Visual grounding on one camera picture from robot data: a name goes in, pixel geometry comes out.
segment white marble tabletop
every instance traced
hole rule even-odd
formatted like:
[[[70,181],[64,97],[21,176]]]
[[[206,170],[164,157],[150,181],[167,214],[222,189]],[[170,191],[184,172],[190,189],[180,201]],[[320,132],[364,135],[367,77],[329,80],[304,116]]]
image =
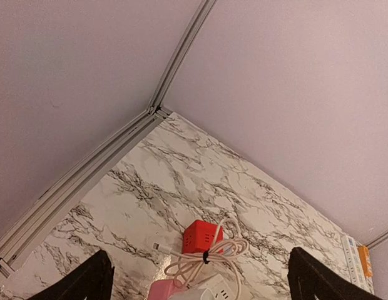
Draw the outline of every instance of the white marble tabletop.
[[[250,252],[239,259],[242,299],[290,299],[287,263],[301,246],[348,279],[341,228],[253,164],[172,114],[130,151],[8,280],[4,299],[27,299],[99,249],[116,266],[112,299],[146,299],[194,220],[235,217]],[[233,280],[229,270],[220,269]]]

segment white wall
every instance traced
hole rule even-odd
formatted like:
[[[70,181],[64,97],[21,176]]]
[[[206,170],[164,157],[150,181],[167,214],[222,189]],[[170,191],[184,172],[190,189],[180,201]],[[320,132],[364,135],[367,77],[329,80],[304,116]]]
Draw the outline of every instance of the white wall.
[[[144,111],[200,1],[0,1],[0,236]]]
[[[388,228],[388,1],[218,1],[165,105],[362,242]]]
[[[388,240],[370,251],[376,296],[388,300]]]

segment white cable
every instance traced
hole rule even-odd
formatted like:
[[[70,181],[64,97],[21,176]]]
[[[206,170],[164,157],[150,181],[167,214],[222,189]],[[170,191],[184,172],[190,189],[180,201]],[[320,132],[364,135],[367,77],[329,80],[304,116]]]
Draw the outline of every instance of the white cable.
[[[237,230],[237,237],[216,242],[219,230],[225,222],[234,223]],[[239,300],[242,293],[242,282],[237,267],[232,261],[248,251],[248,242],[245,239],[240,238],[240,236],[241,230],[236,220],[222,219],[218,224],[207,258],[207,261],[211,263],[227,263],[233,269],[237,283],[237,295],[235,300]],[[173,277],[175,285],[178,288],[182,286],[188,287],[190,283],[195,281],[205,265],[203,253],[181,254],[173,251],[170,247],[159,244],[154,244],[154,248],[162,253],[179,257],[177,262],[174,262],[165,268],[165,274]],[[169,271],[173,267],[177,267],[176,272]],[[183,284],[180,284],[179,280],[177,280],[179,277],[183,278]]]

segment orange object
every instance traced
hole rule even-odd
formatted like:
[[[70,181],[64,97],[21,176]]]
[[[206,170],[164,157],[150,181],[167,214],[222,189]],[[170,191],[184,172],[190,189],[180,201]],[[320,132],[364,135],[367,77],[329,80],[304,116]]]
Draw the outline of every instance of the orange object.
[[[362,270],[366,277],[372,277],[372,263],[370,262],[369,250],[366,246],[358,247],[359,258],[361,260]]]
[[[217,225],[196,220],[186,228],[183,233],[183,251],[182,253],[204,253],[209,250]],[[223,228],[219,230],[217,242],[223,240]]]

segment red block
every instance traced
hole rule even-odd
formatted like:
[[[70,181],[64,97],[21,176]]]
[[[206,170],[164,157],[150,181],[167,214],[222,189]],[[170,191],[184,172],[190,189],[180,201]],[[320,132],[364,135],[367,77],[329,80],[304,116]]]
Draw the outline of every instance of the red block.
[[[204,253],[211,248],[211,243],[215,237],[217,225],[196,220],[186,228],[183,233],[182,253]],[[217,242],[223,240],[223,228],[219,230]]]

